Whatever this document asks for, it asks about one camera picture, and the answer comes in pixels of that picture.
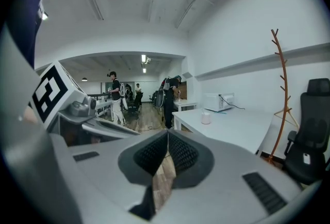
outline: black vent grille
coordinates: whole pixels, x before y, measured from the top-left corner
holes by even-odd
[[[167,152],[167,134],[138,150],[134,161],[150,175],[155,175]]]
[[[82,160],[86,160],[86,159],[90,159],[96,156],[99,156],[100,154],[98,152],[85,152],[82,154],[77,154],[75,156],[73,156],[73,159],[76,162],[82,161]]]
[[[199,153],[196,148],[185,143],[178,137],[172,134],[169,137],[169,152],[173,159],[176,175],[179,175],[197,162]]]
[[[286,202],[258,173],[250,173],[243,176],[243,179],[257,196],[261,204],[269,214],[273,214],[286,205]]]

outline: wall shelf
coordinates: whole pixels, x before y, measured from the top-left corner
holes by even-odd
[[[330,61],[330,43],[283,51],[283,55],[285,59],[288,59],[287,66]],[[272,54],[229,65],[214,71],[196,75],[195,77],[197,80],[206,80],[279,67],[282,67],[282,65],[278,60],[278,55]]]

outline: white cup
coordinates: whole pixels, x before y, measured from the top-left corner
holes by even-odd
[[[202,113],[202,124],[210,124],[211,123],[211,113],[204,112]]]

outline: black cable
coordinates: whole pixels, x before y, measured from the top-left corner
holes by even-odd
[[[241,110],[245,110],[245,108],[240,108],[240,107],[238,107],[238,106],[236,106],[236,105],[233,105],[233,104],[229,104],[228,102],[226,102],[228,105],[230,105],[230,106],[234,106],[234,107],[236,107],[237,109],[241,109]]]
[[[149,126],[147,130],[142,130],[142,131],[151,131],[151,130],[157,130],[159,129],[161,126],[162,126],[163,122],[160,123],[159,127],[158,128],[153,128],[152,126]]]

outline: white box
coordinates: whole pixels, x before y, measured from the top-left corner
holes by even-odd
[[[211,111],[224,111],[234,104],[234,94],[205,93],[203,94],[203,108]]]
[[[83,102],[87,94],[58,61],[50,64],[40,78],[31,105],[47,129],[58,111],[64,110],[74,101]]]

